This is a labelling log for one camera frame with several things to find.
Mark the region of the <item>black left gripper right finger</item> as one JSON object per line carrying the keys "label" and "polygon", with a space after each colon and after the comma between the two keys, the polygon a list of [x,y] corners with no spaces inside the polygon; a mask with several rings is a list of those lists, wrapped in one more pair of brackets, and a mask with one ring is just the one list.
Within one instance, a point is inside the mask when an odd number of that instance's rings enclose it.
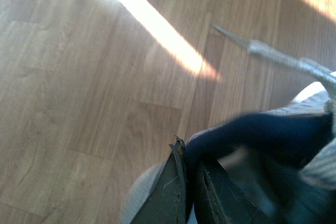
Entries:
{"label": "black left gripper right finger", "polygon": [[240,148],[217,160],[204,154],[195,171],[198,223],[285,223],[256,151]]}

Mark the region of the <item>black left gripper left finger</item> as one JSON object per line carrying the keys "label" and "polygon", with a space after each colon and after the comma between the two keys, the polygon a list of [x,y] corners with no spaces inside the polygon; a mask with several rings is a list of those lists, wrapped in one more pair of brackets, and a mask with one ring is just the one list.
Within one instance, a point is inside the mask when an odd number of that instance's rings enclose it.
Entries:
{"label": "black left gripper left finger", "polygon": [[186,223],[185,143],[178,136],[135,223]]}

